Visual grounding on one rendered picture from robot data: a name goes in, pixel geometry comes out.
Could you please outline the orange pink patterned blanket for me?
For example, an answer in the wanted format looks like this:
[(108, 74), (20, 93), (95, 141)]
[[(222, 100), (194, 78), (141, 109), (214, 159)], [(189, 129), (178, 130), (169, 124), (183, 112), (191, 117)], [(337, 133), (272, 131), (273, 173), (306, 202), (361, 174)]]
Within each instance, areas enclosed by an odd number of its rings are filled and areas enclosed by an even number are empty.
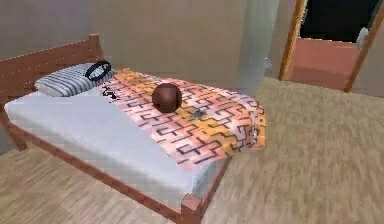
[[(181, 90), (182, 104), (173, 113), (161, 113), (152, 104), (152, 93), (162, 83)], [(248, 95), (129, 69), (117, 71), (99, 89), (185, 170), (265, 146), (264, 108)], [(205, 115), (193, 120), (196, 110)]]

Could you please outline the dark brown ball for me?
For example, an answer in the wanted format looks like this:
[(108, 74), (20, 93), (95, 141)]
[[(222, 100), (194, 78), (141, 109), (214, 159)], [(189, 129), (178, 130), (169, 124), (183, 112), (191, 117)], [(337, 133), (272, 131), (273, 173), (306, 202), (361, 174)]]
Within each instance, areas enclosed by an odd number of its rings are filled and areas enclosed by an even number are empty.
[(152, 104), (161, 113), (173, 113), (181, 103), (182, 93), (175, 84), (162, 83), (152, 93)]

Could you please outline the pale grey curtain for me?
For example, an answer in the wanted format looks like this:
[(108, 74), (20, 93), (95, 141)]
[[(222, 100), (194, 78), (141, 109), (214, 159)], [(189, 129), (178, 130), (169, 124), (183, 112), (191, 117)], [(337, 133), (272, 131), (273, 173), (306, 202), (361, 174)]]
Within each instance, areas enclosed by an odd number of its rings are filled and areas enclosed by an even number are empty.
[(252, 96), (265, 73), (280, 0), (247, 0), (240, 47), (237, 89)]

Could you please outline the brown wooden bed white mattress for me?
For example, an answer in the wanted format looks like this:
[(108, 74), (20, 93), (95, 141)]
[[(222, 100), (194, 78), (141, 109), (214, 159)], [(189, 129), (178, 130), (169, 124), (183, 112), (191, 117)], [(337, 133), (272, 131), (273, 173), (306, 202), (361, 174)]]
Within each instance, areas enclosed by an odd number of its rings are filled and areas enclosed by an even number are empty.
[(103, 96), (50, 97), (34, 86), (52, 72), (102, 57), (92, 34), (0, 60), (0, 126), (19, 150), (32, 142), (176, 224), (201, 224), (229, 160), (185, 172)]

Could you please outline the wooden framed doorway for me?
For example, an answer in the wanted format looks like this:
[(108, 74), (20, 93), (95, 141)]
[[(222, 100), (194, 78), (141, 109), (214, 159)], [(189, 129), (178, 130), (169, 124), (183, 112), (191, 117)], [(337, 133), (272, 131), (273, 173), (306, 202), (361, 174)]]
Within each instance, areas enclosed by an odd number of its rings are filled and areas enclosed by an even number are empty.
[[(285, 81), (288, 77), (288, 68), (291, 63), (292, 55), (295, 49), (295, 44), (297, 41), (297, 34), (299, 32), (299, 25), (304, 14), (305, 0), (296, 0), (294, 11), (292, 13), (292, 18), (290, 20), (289, 31), (287, 33), (286, 44), (284, 48), (284, 53), (282, 55), (282, 61), (280, 63), (278, 80)], [(352, 90), (353, 85), (357, 79), (358, 73), (360, 72), (362, 65), (366, 56), (368, 55), (369, 49), (372, 46), (376, 34), (379, 31), (379, 28), (384, 21), (384, 3), (379, 2), (376, 4), (376, 15), (374, 20), (371, 23), (371, 28), (369, 30), (368, 36), (363, 40), (363, 46), (359, 51), (357, 56), (357, 61), (355, 62), (351, 76), (348, 79), (347, 83), (344, 85), (343, 91), (348, 93)]]

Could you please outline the grey striped pillow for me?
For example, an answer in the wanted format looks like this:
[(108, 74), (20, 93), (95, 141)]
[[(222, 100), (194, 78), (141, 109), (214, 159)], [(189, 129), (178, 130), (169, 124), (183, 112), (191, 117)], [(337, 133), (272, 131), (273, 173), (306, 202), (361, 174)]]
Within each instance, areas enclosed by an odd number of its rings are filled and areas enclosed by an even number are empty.
[(111, 71), (101, 80), (93, 82), (85, 77), (87, 69), (94, 63), (84, 63), (55, 71), (38, 79), (34, 87), (52, 97), (71, 97), (91, 90), (110, 80), (115, 71)]

